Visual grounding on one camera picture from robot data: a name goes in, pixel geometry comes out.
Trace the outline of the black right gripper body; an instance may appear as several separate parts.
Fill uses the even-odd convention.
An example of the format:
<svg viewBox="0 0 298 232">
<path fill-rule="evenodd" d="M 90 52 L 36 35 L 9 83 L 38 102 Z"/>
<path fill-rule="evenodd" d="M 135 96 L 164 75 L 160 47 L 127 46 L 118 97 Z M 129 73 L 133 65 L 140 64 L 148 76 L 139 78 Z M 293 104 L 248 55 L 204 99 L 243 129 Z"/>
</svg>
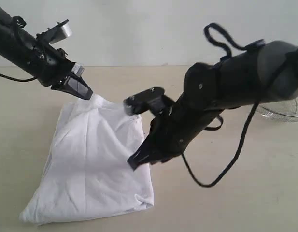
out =
<svg viewBox="0 0 298 232">
<path fill-rule="evenodd" d="M 190 143 L 190 108 L 172 106 L 151 121 L 148 138 L 158 153 L 182 153 Z"/>
</svg>

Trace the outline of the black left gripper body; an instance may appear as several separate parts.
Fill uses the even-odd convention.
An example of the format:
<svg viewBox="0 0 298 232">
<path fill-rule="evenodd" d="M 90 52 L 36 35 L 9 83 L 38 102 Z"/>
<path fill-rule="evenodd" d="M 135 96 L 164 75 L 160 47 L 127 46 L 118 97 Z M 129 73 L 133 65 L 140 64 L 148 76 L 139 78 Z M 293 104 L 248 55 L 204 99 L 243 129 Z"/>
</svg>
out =
<svg viewBox="0 0 298 232">
<path fill-rule="evenodd" d="M 62 49 L 33 49 L 32 66 L 35 68 L 32 80 L 38 80 L 44 87 L 55 85 L 73 69 L 75 62 L 67 59 Z"/>
</svg>

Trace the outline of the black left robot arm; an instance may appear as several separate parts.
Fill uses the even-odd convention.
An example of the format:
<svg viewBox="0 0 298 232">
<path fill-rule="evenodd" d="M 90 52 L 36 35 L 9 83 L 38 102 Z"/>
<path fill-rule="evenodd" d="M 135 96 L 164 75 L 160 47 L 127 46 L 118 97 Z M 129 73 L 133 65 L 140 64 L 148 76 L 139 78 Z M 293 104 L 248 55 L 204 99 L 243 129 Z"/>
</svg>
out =
<svg viewBox="0 0 298 232">
<path fill-rule="evenodd" d="M 52 46 L 71 36 L 68 22 L 58 22 L 33 37 L 25 31 L 22 17 L 10 16 L 0 7 L 0 55 L 32 76 L 21 80 L 0 73 L 0 77 L 23 83 L 38 80 L 44 87 L 89 100 L 93 91 L 82 78 L 83 66 L 68 60 L 64 49 Z"/>
</svg>

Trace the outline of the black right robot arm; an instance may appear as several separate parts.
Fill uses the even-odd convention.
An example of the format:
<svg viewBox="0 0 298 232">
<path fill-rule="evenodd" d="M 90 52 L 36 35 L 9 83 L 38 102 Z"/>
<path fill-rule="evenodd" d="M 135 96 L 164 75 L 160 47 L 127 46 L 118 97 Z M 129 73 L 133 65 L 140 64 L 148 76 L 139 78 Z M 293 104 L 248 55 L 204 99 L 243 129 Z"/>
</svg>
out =
<svg viewBox="0 0 298 232">
<path fill-rule="evenodd" d="M 273 41 L 215 65 L 196 63 L 174 101 L 161 87 L 125 99 L 128 115 L 154 115 L 147 138 L 128 158 L 132 169 L 167 162 L 226 109 L 291 100 L 298 96 L 298 47 Z"/>
</svg>

